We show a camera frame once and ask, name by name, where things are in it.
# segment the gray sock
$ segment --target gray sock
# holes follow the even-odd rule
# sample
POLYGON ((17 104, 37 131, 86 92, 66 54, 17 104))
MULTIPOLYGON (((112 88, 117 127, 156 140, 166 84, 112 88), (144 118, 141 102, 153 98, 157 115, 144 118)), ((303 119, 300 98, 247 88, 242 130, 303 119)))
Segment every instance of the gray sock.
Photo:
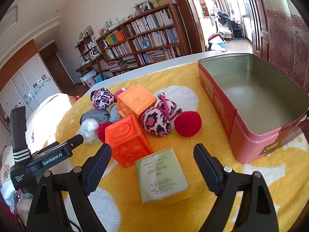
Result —
POLYGON ((84 113, 81 116, 79 123, 82 124, 88 118, 94 118, 101 125, 109 121, 109 112, 105 109, 104 110, 91 109, 90 111, 84 113))

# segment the stack of books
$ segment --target stack of books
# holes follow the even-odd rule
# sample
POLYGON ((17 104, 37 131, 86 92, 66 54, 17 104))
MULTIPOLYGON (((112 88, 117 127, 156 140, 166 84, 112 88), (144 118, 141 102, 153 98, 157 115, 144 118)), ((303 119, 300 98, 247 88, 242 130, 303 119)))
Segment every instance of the stack of books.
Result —
POLYGON ((122 60, 126 68, 132 68, 138 66, 133 55, 126 56, 122 60))
POLYGON ((109 66, 110 71, 124 69, 124 68, 133 68, 133 67, 138 66, 134 58, 134 55, 126 56, 124 58, 111 61, 107 63, 107 65, 109 66))
POLYGON ((117 58, 122 55, 126 55, 131 53, 132 50, 130 48, 130 45, 127 41, 124 43, 118 44, 114 47, 111 47, 110 49, 106 49, 106 53, 109 57, 109 59, 117 58))
POLYGON ((107 65, 109 66, 110 71, 118 70, 125 66, 121 58, 112 62, 108 62, 107 65))
POLYGON ((137 54, 141 64, 148 65, 183 56, 180 46, 173 46, 137 54))
POLYGON ((106 38, 103 38, 101 40, 102 45, 104 48, 107 48, 108 46, 115 44, 121 40, 123 40, 125 36, 123 35, 122 31, 114 31, 111 34, 109 34, 106 38))
POLYGON ((162 45, 179 43, 179 38, 175 27, 161 31, 151 32, 134 38, 133 44, 137 51, 146 50, 162 45))
POLYGON ((169 9, 144 16, 126 25, 130 36, 173 24, 169 9))

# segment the orange rubber block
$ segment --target orange rubber block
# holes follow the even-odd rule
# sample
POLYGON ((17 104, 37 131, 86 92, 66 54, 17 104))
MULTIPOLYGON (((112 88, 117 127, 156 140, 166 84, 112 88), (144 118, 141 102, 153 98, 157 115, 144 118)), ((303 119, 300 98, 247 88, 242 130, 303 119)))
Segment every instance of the orange rubber block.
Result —
POLYGON ((112 148, 112 157, 124 167, 153 153, 133 114, 109 125, 105 129, 105 142, 112 148))
POLYGON ((123 118, 133 114, 139 120, 147 109, 155 105, 156 101, 157 98, 149 91, 140 84, 136 84, 118 96, 117 110, 123 118))

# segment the white wall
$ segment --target white wall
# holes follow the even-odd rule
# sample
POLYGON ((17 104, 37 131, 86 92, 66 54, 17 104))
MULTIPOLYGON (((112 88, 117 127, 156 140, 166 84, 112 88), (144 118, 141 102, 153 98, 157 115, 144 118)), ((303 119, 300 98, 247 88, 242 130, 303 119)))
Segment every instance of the white wall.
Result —
POLYGON ((2 122, 0 122, 0 152, 2 151, 2 148, 4 148, 7 143, 10 143, 10 133, 6 129, 6 127, 3 125, 2 122))
POLYGON ((74 83, 80 83, 79 73, 82 58, 74 49, 79 33, 91 25, 92 37, 99 37, 98 31, 106 28, 105 22, 116 22, 117 18, 128 16, 136 3, 146 0, 68 0, 61 10, 59 30, 55 43, 58 55, 74 83))

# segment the blue container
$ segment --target blue container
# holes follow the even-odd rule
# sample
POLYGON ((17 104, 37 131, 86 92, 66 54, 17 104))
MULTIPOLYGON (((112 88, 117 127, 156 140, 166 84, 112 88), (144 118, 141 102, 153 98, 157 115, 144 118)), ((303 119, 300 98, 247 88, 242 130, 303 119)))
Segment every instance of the blue container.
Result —
POLYGON ((99 75, 97 75, 96 77, 95 77, 95 83, 97 84, 97 83, 99 83, 99 82, 102 82, 103 80, 102 80, 102 78, 101 78, 101 75, 99 74, 99 75))

